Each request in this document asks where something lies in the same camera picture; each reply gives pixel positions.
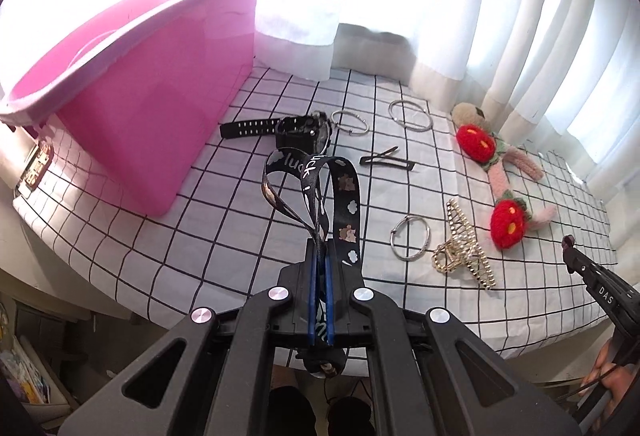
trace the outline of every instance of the person's leg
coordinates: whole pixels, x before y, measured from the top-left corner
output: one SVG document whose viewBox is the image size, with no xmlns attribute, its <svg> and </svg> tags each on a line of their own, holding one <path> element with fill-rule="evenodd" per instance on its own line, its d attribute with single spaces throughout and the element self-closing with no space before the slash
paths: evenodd
<svg viewBox="0 0 640 436">
<path fill-rule="evenodd" d="M 316 415 L 298 390 L 293 369 L 273 366 L 267 436 L 317 436 Z"/>
<path fill-rule="evenodd" d="M 371 408 L 359 398 L 341 398 L 329 409 L 329 436 L 375 436 Z"/>
</svg>

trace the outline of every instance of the black watch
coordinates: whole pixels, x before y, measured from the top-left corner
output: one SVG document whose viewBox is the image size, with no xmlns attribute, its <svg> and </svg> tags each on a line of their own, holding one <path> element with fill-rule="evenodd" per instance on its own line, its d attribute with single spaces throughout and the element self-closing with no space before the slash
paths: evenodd
<svg viewBox="0 0 640 436">
<path fill-rule="evenodd" d="M 324 155 L 331 141 L 331 120 L 324 111 L 281 119 L 254 119 L 220 124 L 223 139 L 275 135 L 276 147 L 295 147 L 309 155 Z"/>
</svg>

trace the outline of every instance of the red strawberry plush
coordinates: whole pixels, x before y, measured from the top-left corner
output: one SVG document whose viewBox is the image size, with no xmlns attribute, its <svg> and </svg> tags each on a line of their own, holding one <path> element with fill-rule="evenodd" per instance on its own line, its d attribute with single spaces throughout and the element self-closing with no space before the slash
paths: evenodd
<svg viewBox="0 0 640 436">
<path fill-rule="evenodd" d="M 491 215 L 491 237 L 499 249 L 508 249 L 524 236 L 527 220 L 520 204 L 501 200 Z"/>
<path fill-rule="evenodd" d="M 472 160 L 487 163 L 495 154 L 495 140 L 474 124 L 460 126 L 456 133 L 460 147 Z"/>
</svg>

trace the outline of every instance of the black shorts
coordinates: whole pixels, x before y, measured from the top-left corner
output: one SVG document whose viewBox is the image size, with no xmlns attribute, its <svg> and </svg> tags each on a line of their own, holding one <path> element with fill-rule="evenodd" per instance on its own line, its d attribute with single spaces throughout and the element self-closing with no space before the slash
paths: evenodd
<svg viewBox="0 0 640 436">
<path fill-rule="evenodd" d="M 371 409 L 362 400 L 341 398 L 329 409 L 329 436 L 375 436 L 370 417 Z M 314 410 L 295 387 L 270 392 L 267 436 L 317 436 Z"/>
</svg>

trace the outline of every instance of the lanyard strap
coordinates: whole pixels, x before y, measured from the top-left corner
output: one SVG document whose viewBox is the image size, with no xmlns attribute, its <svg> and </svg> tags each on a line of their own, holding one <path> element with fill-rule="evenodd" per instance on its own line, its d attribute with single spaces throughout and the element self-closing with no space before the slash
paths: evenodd
<svg viewBox="0 0 640 436">
<path fill-rule="evenodd" d="M 293 147 L 276 149 L 264 164 L 262 194 L 277 211 L 304 226 L 316 242 L 316 261 L 323 265 L 329 220 L 320 188 L 320 169 L 328 166 L 334 185 L 333 235 L 336 256 L 347 265 L 362 264 L 360 260 L 360 187 L 353 164 L 341 156 L 307 155 Z M 285 172 L 300 179 L 309 225 L 289 207 L 269 182 L 268 175 Z"/>
</svg>

